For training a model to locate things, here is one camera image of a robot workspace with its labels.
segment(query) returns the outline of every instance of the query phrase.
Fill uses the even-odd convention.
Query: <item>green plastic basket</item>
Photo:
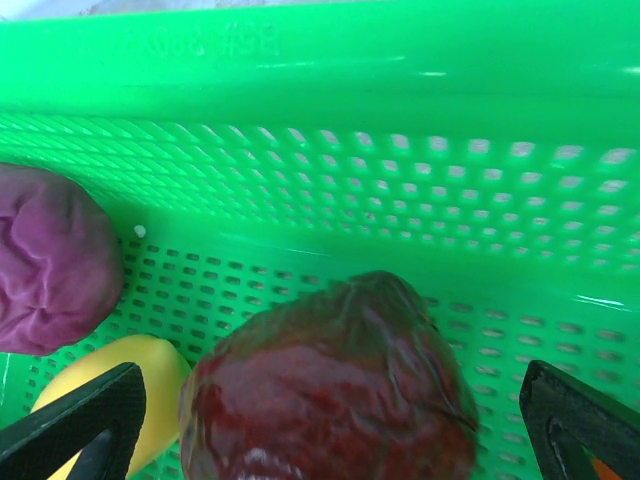
[[[539,479],[531,359],[640,406],[638,18],[433,0],[0,24],[0,158],[84,185],[127,268],[88,339],[0,358],[0,424],[115,338],[194,363],[274,302],[382,268],[477,394],[474,478]],[[181,477],[176,446],[136,479]]]

